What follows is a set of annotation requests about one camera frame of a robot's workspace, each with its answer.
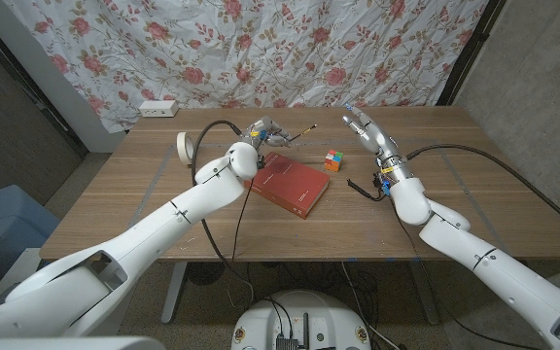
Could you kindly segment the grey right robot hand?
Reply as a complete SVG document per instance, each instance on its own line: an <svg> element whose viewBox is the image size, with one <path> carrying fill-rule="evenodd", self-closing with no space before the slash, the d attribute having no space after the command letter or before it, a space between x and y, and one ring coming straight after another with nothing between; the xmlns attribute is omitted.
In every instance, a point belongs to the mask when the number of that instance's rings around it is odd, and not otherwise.
<svg viewBox="0 0 560 350"><path fill-rule="evenodd" d="M401 156L395 140L358 107L346 103L345 108L358 120L343 116L343 122L358 135L362 145L375 155L380 173L395 183L412 178L413 173L407 167L406 159Z"/></svg>

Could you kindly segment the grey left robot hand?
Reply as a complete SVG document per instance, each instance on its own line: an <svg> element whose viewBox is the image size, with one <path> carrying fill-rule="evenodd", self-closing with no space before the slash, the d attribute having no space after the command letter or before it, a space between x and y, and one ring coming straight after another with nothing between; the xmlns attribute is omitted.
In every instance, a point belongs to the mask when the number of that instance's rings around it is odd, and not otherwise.
<svg viewBox="0 0 560 350"><path fill-rule="evenodd" d="M270 147L290 147L291 135L270 117L264 116L253 122L242 132L240 141L258 149L262 145Z"/></svg>

